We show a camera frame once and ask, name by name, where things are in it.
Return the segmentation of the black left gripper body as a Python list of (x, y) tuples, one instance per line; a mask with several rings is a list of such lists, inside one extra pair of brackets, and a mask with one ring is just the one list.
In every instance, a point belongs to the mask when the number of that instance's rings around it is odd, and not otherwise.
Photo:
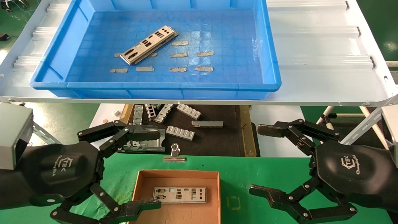
[(103, 177), (104, 159), (88, 142), (27, 147), (14, 170), (1, 169), (0, 207), (73, 205), (92, 195)]

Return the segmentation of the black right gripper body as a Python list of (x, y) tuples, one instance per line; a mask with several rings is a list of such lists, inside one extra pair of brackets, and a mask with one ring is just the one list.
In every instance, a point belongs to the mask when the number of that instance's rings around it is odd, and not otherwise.
[(312, 159), (317, 190), (328, 200), (397, 212), (398, 170), (387, 150), (328, 141), (315, 148)]

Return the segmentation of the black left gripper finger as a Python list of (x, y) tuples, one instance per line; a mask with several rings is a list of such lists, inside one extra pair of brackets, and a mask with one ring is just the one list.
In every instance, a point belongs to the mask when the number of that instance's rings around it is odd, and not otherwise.
[(61, 224), (120, 224), (136, 221), (141, 212), (145, 210), (161, 208), (159, 200), (132, 200), (119, 205), (98, 183), (92, 184), (90, 191), (109, 209), (109, 212), (103, 218), (97, 220), (71, 213), (70, 209), (73, 203), (68, 200), (65, 200), (51, 212), (51, 218)]
[(141, 125), (127, 125), (120, 120), (105, 123), (77, 134), (79, 141), (96, 142), (110, 137), (100, 147), (103, 158), (109, 158), (129, 141), (151, 141), (160, 138), (158, 131), (145, 130)]

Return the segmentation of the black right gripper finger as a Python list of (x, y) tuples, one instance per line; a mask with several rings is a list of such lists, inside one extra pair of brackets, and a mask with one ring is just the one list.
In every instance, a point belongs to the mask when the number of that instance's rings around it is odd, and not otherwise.
[(322, 142), (340, 140), (338, 132), (303, 119), (292, 122), (277, 121), (274, 125), (259, 124), (257, 133), (261, 136), (287, 138), (307, 156), (315, 155), (316, 145), (310, 137)]
[[(328, 200), (337, 203), (335, 207), (306, 209), (300, 201), (318, 190)], [(319, 178), (312, 177), (290, 193), (279, 189), (252, 184), (249, 193), (265, 198), (271, 208), (288, 213), (299, 224), (319, 224), (348, 220), (357, 214), (357, 208), (348, 202), (347, 197), (337, 193)]]

